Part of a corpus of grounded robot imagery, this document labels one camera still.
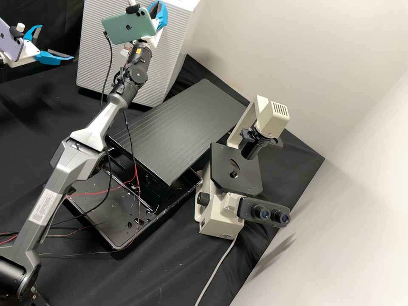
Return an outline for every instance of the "smartphone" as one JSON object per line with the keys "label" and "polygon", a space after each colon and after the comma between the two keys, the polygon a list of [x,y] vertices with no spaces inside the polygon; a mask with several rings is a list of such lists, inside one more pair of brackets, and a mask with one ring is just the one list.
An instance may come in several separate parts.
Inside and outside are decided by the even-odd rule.
{"label": "smartphone", "polygon": [[140,8],[133,14],[123,13],[105,18],[102,20],[102,25],[115,45],[156,34],[155,26],[146,8]]}
{"label": "smartphone", "polygon": [[14,38],[10,33],[9,25],[0,18],[0,50],[13,61],[18,61],[24,47],[24,39]]}

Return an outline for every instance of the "gray robotic arm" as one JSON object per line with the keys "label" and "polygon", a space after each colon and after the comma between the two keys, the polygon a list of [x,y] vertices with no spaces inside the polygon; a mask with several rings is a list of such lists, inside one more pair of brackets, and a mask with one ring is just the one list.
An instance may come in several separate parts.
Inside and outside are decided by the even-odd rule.
{"label": "gray robotic arm", "polygon": [[52,216],[75,181],[87,180],[102,168],[107,157],[105,137],[114,117],[128,108],[147,81],[152,57],[148,46],[145,42],[134,45],[128,64],[107,96],[107,105],[86,128],[63,140],[54,153],[54,171],[16,240],[0,247],[0,298],[21,298],[34,285],[41,268],[37,248]]}

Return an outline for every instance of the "lens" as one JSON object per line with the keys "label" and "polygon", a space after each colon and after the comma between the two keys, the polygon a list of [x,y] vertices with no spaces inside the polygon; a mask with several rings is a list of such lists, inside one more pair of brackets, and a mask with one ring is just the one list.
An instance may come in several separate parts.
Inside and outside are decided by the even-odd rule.
{"label": "lens", "polygon": [[266,219],[266,218],[269,217],[269,212],[266,211],[266,210],[263,210],[263,211],[261,212],[261,216],[262,216],[262,218]]}
{"label": "lens", "polygon": [[279,223],[289,223],[290,217],[279,210],[273,210],[271,220]]}
{"label": "lens", "polygon": [[268,221],[271,216],[271,211],[263,205],[255,205],[252,213],[254,218],[262,221]]}

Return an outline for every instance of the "black tray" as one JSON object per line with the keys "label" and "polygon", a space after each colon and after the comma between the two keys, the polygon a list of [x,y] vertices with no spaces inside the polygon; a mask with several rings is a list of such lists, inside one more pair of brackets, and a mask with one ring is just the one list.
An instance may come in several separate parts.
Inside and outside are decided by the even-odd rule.
{"label": "black tray", "polygon": [[[120,179],[113,175],[111,188],[120,186]],[[201,178],[189,168],[166,190],[161,190],[161,203],[157,206],[149,205],[149,193],[144,197],[144,188],[141,184],[141,204],[139,216],[139,198],[137,190],[132,186],[136,182],[126,184],[111,191],[106,201],[86,218],[96,230],[115,250],[124,249],[129,243],[138,240],[142,234],[149,234],[159,227],[165,217],[170,216],[183,199],[185,199],[201,183]],[[87,181],[78,181],[73,184],[78,193],[96,193],[106,190],[109,184],[109,172],[104,169]],[[105,194],[78,195],[68,198],[66,204],[72,206],[81,214],[96,206]]]}

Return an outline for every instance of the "white box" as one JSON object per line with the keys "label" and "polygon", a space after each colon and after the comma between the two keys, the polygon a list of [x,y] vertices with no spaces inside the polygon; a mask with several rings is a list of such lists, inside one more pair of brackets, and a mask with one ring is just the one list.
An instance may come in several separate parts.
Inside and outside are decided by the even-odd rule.
{"label": "white box", "polygon": [[[148,7],[153,1],[136,1]],[[191,43],[194,28],[204,0],[164,0],[168,9],[168,25],[164,28],[157,49],[147,71],[149,80],[138,92],[133,102],[155,107],[163,102],[183,65]],[[124,13],[129,6],[127,0],[85,0],[79,47],[76,84],[102,92],[103,82],[109,67],[109,45],[103,35],[101,20]],[[105,88],[111,91],[113,76],[123,66],[126,58],[120,54],[124,44],[112,45],[112,68]]]}

